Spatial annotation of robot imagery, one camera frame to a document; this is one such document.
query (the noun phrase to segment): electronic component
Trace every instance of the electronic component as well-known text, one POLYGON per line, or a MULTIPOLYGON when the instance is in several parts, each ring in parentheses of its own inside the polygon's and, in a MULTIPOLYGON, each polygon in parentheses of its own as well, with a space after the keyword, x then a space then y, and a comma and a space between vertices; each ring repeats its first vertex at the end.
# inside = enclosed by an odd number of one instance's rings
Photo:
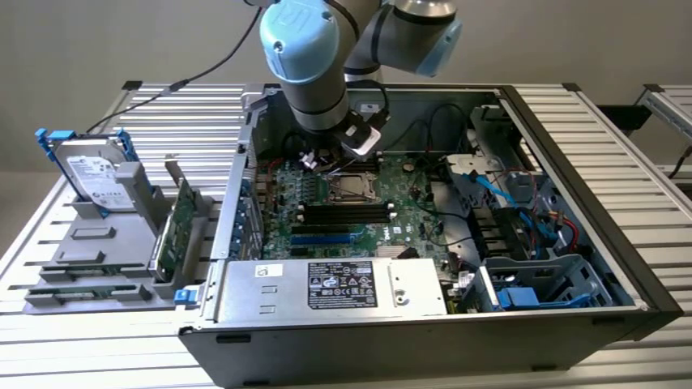
POLYGON ((290 227, 293 235, 318 235, 326 233, 349 233, 345 225, 294 225, 290 227))
POLYGON ((39 129, 35 137, 77 193, 78 201, 95 204, 103 214, 131 212, 133 200, 115 181, 117 166, 138 161, 129 134, 119 130, 114 135, 78 135, 71 130, 57 130, 47 135, 47 131, 39 129))
POLYGON ((331 203, 371 203, 377 196, 371 173, 334 174, 326 176, 331 203))
POLYGON ((219 315, 238 323, 446 314, 431 259, 230 261, 223 278, 219 315))
POLYGON ((161 281, 167 281, 178 263, 185 260, 186 247, 190 243, 191 220, 197 212, 195 196, 186 180, 182 179, 173 208, 151 254, 157 269, 162 269, 161 281))
POLYGON ((403 250, 406 246, 379 246, 374 254, 378 258, 395 258, 403 250))
POLYGON ((414 249, 414 247, 409 247, 406 250, 402 251, 399 255, 397 255, 397 259, 410 259, 410 258, 419 258, 418 251, 414 249))
POLYGON ((434 233, 434 235, 437 235, 437 236, 442 235, 443 223, 441 221, 434 225, 434 229, 431 230, 431 233, 434 233))
POLYGON ((291 245, 343 245, 350 243, 350 241, 350 234, 334 234, 322 237, 290 237, 291 245))
POLYGON ((395 217, 391 203, 358 205, 299 205, 297 221, 303 224, 381 224, 395 217))
POLYGON ((341 173, 378 173, 379 161, 377 158, 367 160, 350 160, 334 166, 341 173))
POLYGON ((417 187, 410 188, 409 195, 410 195, 410 198, 413 199, 413 201, 418 201, 419 189, 417 187))
POLYGON ((459 259, 458 255, 451 251, 446 253, 446 266, 449 267, 449 273, 451 273, 453 275, 458 274, 459 259))
POLYGON ((291 257, 305 257, 307 255, 306 247, 290 247, 290 256, 291 257))
POLYGON ((414 165, 406 162, 401 165, 401 170, 403 173, 411 173, 414 171, 414 165))

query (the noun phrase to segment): aluminum extrusion table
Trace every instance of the aluminum extrusion table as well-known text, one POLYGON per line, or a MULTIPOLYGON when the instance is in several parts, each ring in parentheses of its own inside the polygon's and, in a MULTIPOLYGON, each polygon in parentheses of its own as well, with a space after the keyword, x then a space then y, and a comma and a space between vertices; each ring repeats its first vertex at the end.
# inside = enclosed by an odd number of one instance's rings
MULTIPOLYGON (((143 85, 138 91, 123 91, 111 111, 161 88, 143 85)), ((686 315, 641 342, 611 344, 566 372, 317 387, 692 387, 689 200, 577 89, 515 88, 686 315)), ((131 134, 151 183, 163 192, 174 192, 174 184, 162 157, 178 155, 190 184, 215 200, 207 237, 243 120, 241 95, 239 85, 191 85, 106 125, 131 134)), ((213 387, 174 336, 175 328, 191 320, 191 311, 19 313, 25 288, 37 282, 39 264, 49 260, 74 218, 65 206, 71 196, 59 179, 0 261, 0 387, 213 387)), ((210 239, 203 242, 202 263, 209 252, 210 239)), ((205 266, 197 274, 203 277, 205 266)))

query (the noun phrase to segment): wire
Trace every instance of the wire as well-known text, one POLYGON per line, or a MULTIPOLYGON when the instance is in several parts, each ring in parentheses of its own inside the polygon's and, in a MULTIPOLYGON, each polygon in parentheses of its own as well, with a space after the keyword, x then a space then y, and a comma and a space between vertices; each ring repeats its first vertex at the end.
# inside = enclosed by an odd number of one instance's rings
POLYGON ((569 244, 569 251, 574 251, 575 250, 575 242, 578 241, 579 239, 579 230, 575 228, 575 225, 574 223, 571 223, 570 220, 563 220, 563 223, 569 226, 569 228, 571 229, 571 242, 569 244))
POLYGON ((358 84, 370 84, 377 89, 379 89, 381 97, 382 97, 382 100, 385 101, 383 109, 386 111, 389 111, 389 96, 386 94, 385 86, 378 81, 374 81, 373 79, 359 79, 358 81, 349 81, 349 82, 345 83, 345 85, 347 87, 355 87, 355 88, 357 88, 358 84))
MULTIPOLYGON (((547 215, 554 220, 557 219, 557 213, 555 212, 549 212, 547 215)), ((575 227, 574 222, 571 222, 571 220, 569 220, 563 216, 562 216, 562 222, 566 224, 566 226, 571 230, 571 241, 569 242, 569 251, 574 251, 575 250, 575 244, 577 244, 577 242, 579 240, 579 229, 575 227)))
MULTIPOLYGON (((439 163, 434 164, 433 166, 427 166, 426 169, 434 169, 435 167, 443 165, 445 163, 446 163, 446 162, 439 162, 439 163)), ((425 170, 419 171, 419 173, 417 173, 417 174, 414 175, 414 177, 413 177, 413 181, 410 182, 410 186, 409 186, 409 197, 410 197, 410 199, 413 200, 413 204, 414 204, 414 206, 415 206, 421 211, 429 213, 429 214, 433 215, 433 216, 437 216, 437 217, 439 217, 439 216, 451 216, 451 217, 455 217, 455 218, 458 218, 458 219, 466 221, 466 218, 465 218, 463 216, 455 214, 455 213, 438 212, 438 211, 434 211, 434 210, 431 210, 431 209, 426 209, 425 207, 422 207, 422 206, 418 204, 417 200, 413 199, 411 189, 414 188, 414 184, 415 184, 415 182, 418 181, 418 178, 419 178, 419 176, 421 176, 422 174, 425 174, 425 170)))
POLYGON ((431 142, 431 124, 434 122, 434 117, 437 116, 437 113, 445 109, 445 108, 453 108, 455 109, 455 111, 459 113, 461 115, 461 126, 463 127, 463 133, 466 132, 466 120, 467 120, 467 116, 466 116, 466 113, 463 112, 463 109, 461 109, 461 107, 458 105, 455 105, 454 103, 443 103, 443 104, 439 104, 433 110, 431 110, 431 114, 430 114, 430 118, 427 119, 427 136, 426 136, 426 147, 427 147, 427 150, 431 150, 433 149, 433 142, 431 142))
POLYGON ((335 168, 334 170, 331 170, 330 173, 326 173, 326 177, 333 175, 333 174, 337 174, 342 169, 345 169, 347 166, 350 166, 353 164, 353 162, 355 162, 355 159, 353 158, 350 160, 350 162, 347 162, 345 165, 339 166, 338 168, 335 168))
POLYGON ((674 178, 674 176, 677 175, 677 172, 682 168, 683 160, 686 160, 690 155, 692 155, 692 146, 689 146, 685 149, 683 154, 679 156, 679 159, 677 160, 677 163, 674 165, 674 169, 671 170, 670 174, 667 174, 667 178, 670 178, 670 179, 674 178))
POLYGON ((437 246, 437 247, 449 247, 449 246, 453 246, 453 245, 458 245, 461 242, 469 241, 471 239, 473 239, 473 237, 462 237, 458 241, 454 241, 454 242, 450 242, 450 243, 437 243, 437 242, 434 242, 431 240, 430 233, 426 232, 426 240, 430 242, 430 244, 433 246, 437 246))
POLYGON ((395 138, 395 140, 394 140, 391 143, 389 143, 389 145, 387 145, 386 147, 383 147, 383 148, 381 149, 382 152, 385 152, 386 150, 389 150, 391 147, 394 147, 394 146, 398 144, 398 142, 401 142, 402 137, 407 134, 407 132, 413 129, 414 125, 418 124, 418 123, 422 125, 422 129, 426 130, 426 128, 427 128, 427 123, 425 122, 425 120, 422 120, 422 119, 414 119, 414 120, 410 122, 410 124, 409 124, 409 126, 406 127, 406 129, 405 129, 405 130, 402 131, 402 133, 398 135, 398 138, 395 138))
POLYGON ((215 69, 218 69, 229 60, 230 58, 233 57, 233 55, 235 55, 235 52, 237 50, 239 49, 239 46, 242 46, 242 43, 245 42, 245 40, 247 39, 247 35, 249 33, 251 32, 251 29, 254 28, 254 25, 257 24, 257 19, 259 18, 259 15, 261 15, 261 7, 257 8, 257 12, 254 13, 254 17, 251 18, 251 21, 249 22, 249 26, 247 26, 247 29, 245 30, 245 33, 242 34, 241 38, 239 38, 239 41, 237 41, 235 43, 235 46, 233 47, 233 49, 230 50, 230 52, 227 53, 227 55, 215 63, 211 65, 210 68, 207 68, 205 71, 202 71, 201 73, 198 73, 197 75, 193 75, 189 79, 181 79, 179 81, 171 83, 163 90, 161 90, 155 95, 153 95, 153 97, 149 99, 149 100, 143 100, 141 101, 139 103, 134 104, 134 105, 130 105, 127 108, 125 109, 121 109, 119 111, 109 114, 107 116, 105 116, 103 118, 101 118, 86 130, 86 134, 90 134, 90 132, 101 125, 103 124, 105 122, 107 122, 110 119, 113 119, 114 117, 122 115, 123 113, 131 111, 133 109, 137 109, 138 107, 141 107, 142 105, 146 105, 149 104, 151 101, 157 100, 159 97, 165 97, 167 95, 170 95, 171 93, 175 93, 181 88, 183 88, 186 86, 186 84, 189 84, 191 81, 195 81, 197 79, 201 79, 205 75, 207 75, 211 71, 214 71, 215 69))
POLYGON ((542 232, 539 231, 539 220, 533 211, 530 211, 525 207, 517 207, 518 215, 523 215, 525 217, 519 217, 522 222, 529 227, 529 236, 530 236, 530 245, 529 245, 529 252, 534 251, 534 257, 535 259, 539 257, 539 248, 542 247, 543 242, 543 236, 542 232))

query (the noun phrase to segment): warning label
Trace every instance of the warning label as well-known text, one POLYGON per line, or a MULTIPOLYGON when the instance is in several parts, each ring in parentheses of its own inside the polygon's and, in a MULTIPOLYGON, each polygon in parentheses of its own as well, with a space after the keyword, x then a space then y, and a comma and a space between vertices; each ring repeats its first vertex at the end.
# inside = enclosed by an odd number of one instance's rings
POLYGON ((371 262, 307 263, 306 304, 314 310, 375 308, 371 262))
POLYGON ((66 163, 90 201, 111 211, 131 208, 127 192, 115 183, 115 170, 109 160, 98 156, 70 156, 66 163))

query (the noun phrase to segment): blue clip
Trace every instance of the blue clip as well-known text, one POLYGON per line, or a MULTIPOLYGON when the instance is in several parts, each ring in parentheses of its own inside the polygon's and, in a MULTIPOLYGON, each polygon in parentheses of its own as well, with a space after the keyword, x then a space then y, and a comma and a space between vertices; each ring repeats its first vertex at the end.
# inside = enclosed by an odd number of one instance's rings
POLYGON ((189 289, 177 289, 173 295, 173 303, 177 306, 191 306, 197 304, 197 291, 189 289))
MULTIPOLYGON (((59 132, 59 133, 62 133, 62 135, 66 135, 66 132, 69 132, 69 131, 55 131, 55 132, 59 132)), ((74 190, 78 200, 85 201, 85 198, 78 193, 78 189, 77 189, 77 186, 74 185, 74 182, 71 182, 71 179, 69 178, 69 174, 66 174, 62 164, 59 163, 59 161, 57 160, 57 157, 54 156, 53 149, 50 148, 51 139, 50 139, 50 137, 45 136, 46 133, 47 133, 47 130, 45 130, 43 128, 38 128, 34 133, 38 146, 41 146, 41 149, 45 151, 45 156, 47 157, 49 161, 57 165, 57 169, 59 169, 59 172, 62 173, 62 176, 65 177, 66 183, 71 187, 71 190, 74 190)))
POLYGON ((503 288, 497 292, 497 300, 502 310, 554 310, 558 308, 582 308, 591 297, 579 294, 569 301, 538 302, 533 288, 503 288))
POLYGON ((131 138, 129 136, 129 133, 119 129, 115 132, 115 136, 119 139, 119 142, 122 142, 122 148, 125 150, 125 159, 129 162, 138 162, 139 158, 137 157, 137 152, 134 151, 134 145, 131 144, 131 138))
POLYGON ((55 130, 47 135, 47 140, 69 140, 75 136, 77 134, 73 130, 55 130))
POLYGON ((38 146, 41 146, 41 149, 45 151, 45 156, 47 157, 50 162, 55 162, 57 160, 54 158, 53 150, 50 149, 50 145, 47 143, 47 138, 45 136, 46 133, 47 133, 47 130, 45 130, 43 128, 38 128, 34 133, 35 141, 38 143, 38 146))

